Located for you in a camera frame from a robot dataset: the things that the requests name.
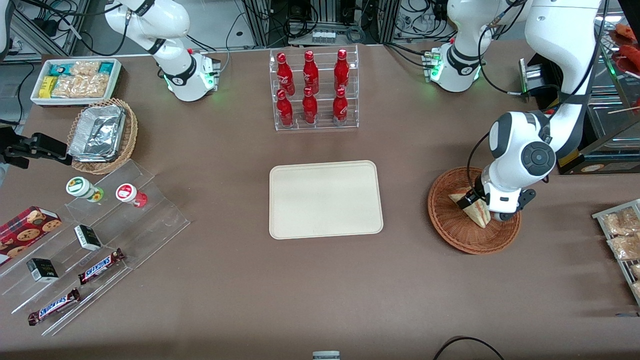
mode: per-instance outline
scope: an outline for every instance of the snickers wrapper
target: snickers wrapper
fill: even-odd
[[[73,304],[79,301],[80,301],[80,293],[78,292],[78,289],[73,289],[71,290],[70,293],[52,302],[51,304],[41,308],[39,311],[35,311],[29,314],[29,325],[34,326],[37,323],[44,320],[45,318],[47,318],[47,316],[62,310],[64,307],[67,307],[69,304]]]
[[[80,278],[80,285],[84,285],[89,281],[95,279],[96,277],[98,277],[98,275],[102,274],[105,270],[112,267],[113,265],[115,265],[115,263],[124,258],[125,256],[124,254],[122,254],[122,250],[118,248],[114,252],[110,253],[109,256],[102,259],[99,263],[89,268],[89,270],[78,275],[78,278]]]

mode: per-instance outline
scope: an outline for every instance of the cookie box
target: cookie box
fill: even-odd
[[[31,206],[0,226],[0,266],[42,239],[60,224],[62,221],[57,214]]]

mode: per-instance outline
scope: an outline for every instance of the acrylic display stand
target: acrylic display stand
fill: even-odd
[[[338,50],[346,49],[347,62],[349,63],[349,85],[346,88],[345,97],[349,102],[347,108],[347,120],[343,126],[336,126],[333,123],[333,100],[335,99],[335,88],[333,87],[333,68],[338,58]],[[273,118],[277,131],[295,131],[295,130],[336,130],[358,127],[360,124],[358,109],[358,47],[314,47],[314,58],[318,66],[320,77],[320,91],[315,95],[318,103],[318,117],[314,125],[307,124],[304,119],[302,108],[302,99],[304,98],[303,89],[305,82],[302,69],[305,66],[305,50],[306,49],[284,49],[279,51],[271,51],[269,60],[269,78],[271,79],[271,100],[273,102]],[[287,63],[293,71],[293,83],[296,87],[296,93],[289,97],[293,107],[293,126],[284,127],[278,116],[278,108],[276,103],[276,91],[280,88],[278,82],[278,62],[275,57],[278,53],[287,55]]]
[[[600,227],[602,228],[602,232],[607,237],[607,244],[611,248],[611,251],[613,251],[614,257],[616,258],[616,261],[618,262],[618,264],[620,265],[620,268],[622,269],[622,274],[625,276],[625,279],[627,280],[627,284],[629,285],[629,288],[631,287],[631,284],[633,284],[634,282],[640,280],[640,279],[636,279],[634,274],[631,272],[631,266],[640,263],[640,260],[620,260],[615,256],[616,251],[613,248],[613,246],[611,245],[611,239],[613,239],[614,236],[609,233],[609,230],[605,226],[605,224],[604,224],[602,219],[603,219],[604,215],[611,214],[611,213],[617,213],[618,211],[624,210],[624,209],[627,209],[627,208],[632,208],[634,210],[634,212],[636,213],[636,216],[638,218],[640,218],[640,209],[638,208],[638,206],[640,206],[640,199],[634,200],[634,201],[630,201],[630,202],[628,202],[626,204],[622,204],[622,205],[616,206],[615,208],[611,208],[611,209],[607,209],[605,211],[601,211],[601,212],[593,214],[591,216],[594,219],[598,220],[598,223],[600,224]],[[633,290],[631,292],[634,294],[634,297],[636,298],[636,303],[638,304],[638,306],[640,306],[640,297],[638,297],[638,295]]]
[[[189,225],[189,221],[164,197],[152,179],[151,173],[129,160],[95,184],[104,190],[104,197],[99,202],[76,198],[58,209],[56,212],[63,221],[62,225],[0,268],[2,301],[11,305],[12,314],[24,317],[27,326],[30,313],[78,288],[82,299],[80,303],[69,305],[33,327],[43,336],[56,334]],[[124,183],[133,184],[147,194],[148,201],[142,208],[116,199],[116,189]],[[102,242],[100,250],[92,252],[80,246],[74,232],[78,224],[93,228]],[[117,248],[121,248],[126,258],[81,286],[78,274]],[[31,258],[50,259],[60,278],[48,284],[35,282],[26,265]]]

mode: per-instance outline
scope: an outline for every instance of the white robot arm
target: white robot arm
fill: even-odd
[[[489,146],[495,161],[476,179],[475,192],[467,198],[483,193],[489,210],[501,220],[513,216],[535,196],[534,191],[522,189],[546,177],[556,156],[562,158],[578,146],[582,136],[579,120],[586,103],[582,95],[587,92],[596,46],[593,20],[600,0],[530,2],[527,42],[562,70],[562,105],[551,117],[539,111],[509,112],[493,123]],[[571,36],[559,32],[563,28],[570,28]]]
[[[123,6],[105,14],[107,23],[156,59],[178,99],[195,101],[217,89],[220,64],[190,53],[179,40],[190,26],[182,5],[172,0],[120,0],[108,2],[105,9],[118,4]]]
[[[480,54],[489,48],[492,26],[526,20],[531,1],[527,0],[449,0],[447,15],[456,24],[458,34],[453,44],[435,47],[430,52],[428,81],[450,92],[471,87],[480,71]]]

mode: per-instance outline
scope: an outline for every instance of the brown table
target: brown table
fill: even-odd
[[[496,42],[488,75],[515,88],[517,59],[531,55],[524,42]],[[534,187],[511,246],[463,254],[429,222],[429,186],[466,163],[499,115],[533,104],[482,79],[447,93],[382,46],[360,46],[360,59],[360,129],[281,134],[267,51],[233,53],[220,90],[194,103],[167,91],[151,57],[122,58],[119,97],[140,122],[133,158],[193,223],[54,337],[0,302],[0,350],[10,352],[1,357],[310,359],[336,349],[345,360],[430,359],[455,335],[481,338],[506,359],[637,357],[640,319],[614,317],[637,308],[590,215],[637,198],[640,176],[552,176]],[[65,139],[77,112],[34,106],[25,132]],[[349,160],[377,165],[384,230],[272,239],[271,168]],[[490,160],[484,145],[474,164]],[[11,169],[0,220],[32,204],[60,207],[75,175],[46,160]],[[494,358],[457,343],[441,359],[469,357]]]

